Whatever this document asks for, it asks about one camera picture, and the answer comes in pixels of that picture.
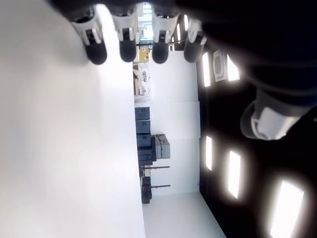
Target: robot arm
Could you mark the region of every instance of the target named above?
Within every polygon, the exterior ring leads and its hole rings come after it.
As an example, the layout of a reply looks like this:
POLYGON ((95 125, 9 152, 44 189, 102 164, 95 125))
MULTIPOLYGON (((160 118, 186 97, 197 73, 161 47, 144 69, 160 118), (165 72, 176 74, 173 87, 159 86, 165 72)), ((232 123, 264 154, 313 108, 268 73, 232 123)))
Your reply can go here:
MULTIPOLYGON (((139 2, 51 0, 51 4, 74 26, 83 41, 88 58, 94 64, 104 63, 107 57, 96 4, 103 3, 110 10, 120 41, 121 58, 131 62, 136 55, 136 4, 139 2)), ((241 117, 240 127, 246 137, 278 140, 317 104, 317 81, 314 80, 317 75, 317 52, 306 44, 307 41, 317 41, 317 34, 310 34, 315 28, 306 26, 307 23, 314 22, 311 19, 302 23, 302 28, 297 33, 300 37, 297 37, 292 31, 289 34, 287 26, 290 27, 292 21, 295 26, 299 24, 299 20, 285 12, 284 4, 275 3, 272 10, 269 4, 260 8, 256 5, 245 8, 246 5, 239 5, 239 1, 221 1, 217 6, 188 0, 150 2, 153 7, 154 32, 152 56, 156 63, 167 60, 168 45, 180 11, 186 11, 190 17, 184 49, 184 57, 188 62, 196 62, 200 58, 207 39, 226 50, 230 58, 232 55, 232 59, 236 58, 236 61, 241 62, 239 67, 258 89, 256 100, 245 109, 241 117), (229 4, 231 10, 225 11, 229 4), (296 49, 295 54, 290 53, 293 48, 296 49), (302 68, 309 68, 306 75, 300 72, 302 68)), ((315 16, 313 12, 308 13, 310 9, 314 9, 313 6, 310 8, 305 3, 303 6, 306 9, 302 10, 302 14, 315 16)), ((298 6, 293 7, 293 11, 298 14, 298 6)))

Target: gray box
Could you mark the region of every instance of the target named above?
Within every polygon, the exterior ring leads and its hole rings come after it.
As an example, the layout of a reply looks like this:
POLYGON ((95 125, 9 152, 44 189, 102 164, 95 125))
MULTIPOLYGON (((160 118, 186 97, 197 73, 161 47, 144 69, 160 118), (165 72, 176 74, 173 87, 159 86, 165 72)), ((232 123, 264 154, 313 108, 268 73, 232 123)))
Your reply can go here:
POLYGON ((150 108, 135 108, 135 120, 149 120, 150 119, 150 108))
POLYGON ((162 147, 160 145, 159 138, 157 136, 154 136, 154 138, 155 138, 155 152, 157 155, 157 159, 161 159, 162 158, 162 147))
POLYGON ((137 135, 137 146, 146 147, 151 146, 151 135, 137 135))
POLYGON ((135 127, 137 133, 151 133, 151 121, 149 120, 137 120, 135 121, 135 127))
POLYGON ((162 159, 170 158, 170 144, 168 140, 160 140, 162 159))

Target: black fingertip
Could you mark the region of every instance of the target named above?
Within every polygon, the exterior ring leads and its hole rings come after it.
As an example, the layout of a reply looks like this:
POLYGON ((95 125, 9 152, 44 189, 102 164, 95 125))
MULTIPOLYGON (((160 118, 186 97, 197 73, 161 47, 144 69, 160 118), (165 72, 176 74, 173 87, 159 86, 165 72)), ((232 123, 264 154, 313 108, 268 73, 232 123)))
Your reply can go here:
POLYGON ((107 59, 107 50, 103 39, 100 44, 91 44, 89 46, 85 46, 85 49, 87 57, 94 64, 103 64, 107 59))
POLYGON ((120 55, 123 61, 132 62, 137 55, 135 41, 120 41, 120 55))
POLYGON ((164 63, 168 57, 168 44, 153 43, 152 58, 156 63, 164 63))
POLYGON ((199 43, 190 43, 189 40, 186 40, 184 48, 184 57, 189 63, 195 63, 202 55, 204 45, 199 43))

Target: white wall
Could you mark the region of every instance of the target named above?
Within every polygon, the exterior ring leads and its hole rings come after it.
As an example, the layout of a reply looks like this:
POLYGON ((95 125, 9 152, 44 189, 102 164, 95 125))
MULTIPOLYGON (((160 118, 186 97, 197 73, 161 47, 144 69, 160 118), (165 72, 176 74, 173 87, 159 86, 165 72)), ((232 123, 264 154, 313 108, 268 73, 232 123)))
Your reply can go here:
POLYGON ((153 189, 153 195, 199 191, 200 112, 195 63, 188 63, 181 51, 169 52, 164 64, 150 55, 152 100, 135 103, 150 107, 151 134, 166 134, 170 143, 170 159, 154 162, 170 169, 152 171, 152 184, 171 187, 153 189))
POLYGON ((0 236, 144 238, 132 64, 103 8, 108 59, 87 61, 42 0, 0 3, 0 236))
POLYGON ((147 238, 225 238, 200 193, 153 197, 143 213, 147 238))

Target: white floor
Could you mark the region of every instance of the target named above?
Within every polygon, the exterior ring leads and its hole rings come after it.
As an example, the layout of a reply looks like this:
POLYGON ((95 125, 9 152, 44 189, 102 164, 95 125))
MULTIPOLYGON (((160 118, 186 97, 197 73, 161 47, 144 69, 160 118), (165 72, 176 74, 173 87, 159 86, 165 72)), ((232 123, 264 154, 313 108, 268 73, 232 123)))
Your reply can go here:
POLYGON ((1 237, 145 237, 132 64, 103 12, 95 66, 44 1, 0 3, 1 237))

